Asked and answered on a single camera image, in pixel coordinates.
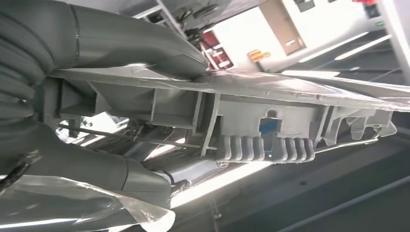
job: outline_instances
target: cable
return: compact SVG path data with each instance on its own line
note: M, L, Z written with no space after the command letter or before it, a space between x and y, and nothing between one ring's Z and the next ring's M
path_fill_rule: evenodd
M24 173L26 173L29 167L39 159L40 157L37 155L37 151L24 155L19 164L4 179L0 180L0 194L17 182Z

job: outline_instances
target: metal rod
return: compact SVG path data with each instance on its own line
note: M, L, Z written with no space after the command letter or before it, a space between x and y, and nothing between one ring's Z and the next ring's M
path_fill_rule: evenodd
M123 134L113 134L113 133L107 133L107 132L102 132L102 131L97 131L97 130L95 131L95 130L89 130L89 129L84 129L84 128L70 127L70 126L66 126L66 125L62 125L62 124L59 124L57 127L72 130L72 131L79 131L79 132L84 132L84 133L89 133L89 134L96 134L96 135L101 135L101 136L106 136L106 137L117 138L117 139L134 140L134 141L150 143L150 144L172 145L172 146L185 147L185 148L201 148L200 145L180 144L180 143L172 142L172 141L139 138L139 137L123 135ZM209 146L208 149L216 150L217 148Z
M372 144L375 143L379 140L379 136L380 136L380 130L370 139L364 139L364 140L360 140L360 141L353 141L353 142L347 142L347 143L340 143L340 144L336 144L333 146L328 146L328 147L324 147L324 148L320 148L317 149L315 151L315 154L318 153L322 153L322 152L326 152L326 151L331 151L334 149L338 149L338 148L342 148L342 147L347 147L347 146L357 146L357 145L367 145L367 144Z

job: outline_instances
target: gray plastic part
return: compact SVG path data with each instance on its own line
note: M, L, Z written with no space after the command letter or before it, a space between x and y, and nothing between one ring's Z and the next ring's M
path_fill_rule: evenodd
M164 170L172 178L173 183L188 181L188 186L199 182L224 170L214 159L196 159L178 167Z

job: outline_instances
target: metal bar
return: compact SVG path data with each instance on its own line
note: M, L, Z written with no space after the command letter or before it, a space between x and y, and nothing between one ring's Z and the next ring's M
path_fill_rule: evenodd
M62 125L62 124L59 124L57 127L68 129L68 130L73 130L73 131L89 133L89 134L96 134L96 135L101 135L101 136L106 136L106 137L117 138L117 139L128 139L128 140L134 140L134 141L145 142L145 143L150 143L150 144L172 145L172 146L186 147L186 148L201 148L200 145L180 144L180 143L172 142L172 141L139 138L139 137L133 137L133 136L128 136L128 135L122 135L122 134L107 133L107 132L102 132L102 131L97 131L97 130L95 131L95 130L88 130L84 128L69 127L69 126ZM207 149L216 150L217 148L209 146Z
M357 146L357 145L368 145L368 144L375 143L379 140L380 132L381 131L379 130L371 139L364 139L364 140L359 140L359 141L340 143L340 144L336 144L336 145L333 145L333 146L328 146L328 147L317 149L315 151L315 154L319 154L319 153L326 152L326 151L331 151L331 150L342 148L342 147Z
M187 35L185 32L181 29L181 26L178 24L178 22L175 20L174 16L169 12L168 8L164 5L164 3L161 0L156 0L158 5L161 7L163 16L166 16L166 19L170 22L174 30L176 30L184 39L187 39Z

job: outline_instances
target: ceiling light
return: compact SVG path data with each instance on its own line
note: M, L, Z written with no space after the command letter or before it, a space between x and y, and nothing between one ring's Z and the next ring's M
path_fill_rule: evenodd
M182 139L178 139L177 141L175 141L176 143L179 143L179 144L183 144L184 142L185 142L185 138L182 138ZM159 155L161 155L162 153L164 153L164 152L166 152L166 151L169 151L169 150L171 150L172 148L174 148L175 146L174 145L165 145L165 146L162 146L162 147L160 147L160 148L157 148L157 149L155 149L155 150L153 150L152 152L151 152L151 154L149 154L149 156L146 158L146 159L151 159L151 158L154 158L154 157L156 157L156 156L159 156Z
M340 55L340 56L336 57L335 60L341 60L341 59L344 59L344 58L353 56L354 54L359 53L359 52L361 52L361 51L363 51L363 50L366 50L366 49L368 49L368 48L370 48L370 47L373 47L374 45L380 44L381 42L386 41L386 40L390 39L391 37L392 37L391 35L383 36L383 37L381 37L381 38L379 38L379 39L376 39L375 41L372 41L372 42L367 43L367 44L365 44L365 45L363 45L363 46L361 46L361 47L358 47L358 48L356 48L356 49L353 49L353 50L350 51L350 52L347 52L347 53L345 53L345 54L343 54L343 55Z
M200 198L212 191L215 191L227 184L230 184L236 180L244 178L252 173L262 170L272 163L270 162L252 162L242 165L238 168L225 172L212 179L204 181L192 188L189 188L171 199L171 208L178 207L197 198Z
M329 71L300 71L300 70L286 70L282 72L283 75L289 76L309 76L309 77L335 77L340 74L340 72L329 72Z
M360 35L356 35L356 36L354 36L354 37L352 37L352 38L350 38L350 39L348 39L348 40L345 40L345 41L340 42L340 43L338 43L338 44L336 44L336 45L333 45L333 46L331 46L331 47L328 47L328 48L326 48L326 49L323 49L322 51L319 51L319 52L317 52L317 53L314 53L314 54L312 54L312 55L310 55L310 56L307 56L307 57L301 59L301 60L299 61L299 63L303 63L303 62L306 62L306 61L308 61L308 60L311 60L311 59L313 59L313 58L315 58L315 57L318 57L318 56L320 56L320 55L323 55L323 54L325 54L326 52L329 52L329 51L331 51L331 50L333 50L333 49L335 49L335 48L337 48L337 47L340 47L340 46L342 46L342 45L344 45L344 44L347 44L348 42L351 42L351 41L353 41L353 40L355 40L355 39L358 39L358 38L360 38L360 37L362 37L362 36L364 36L364 35L367 35L368 33L369 33L369 32L365 32L365 33L362 33L362 34L360 34Z

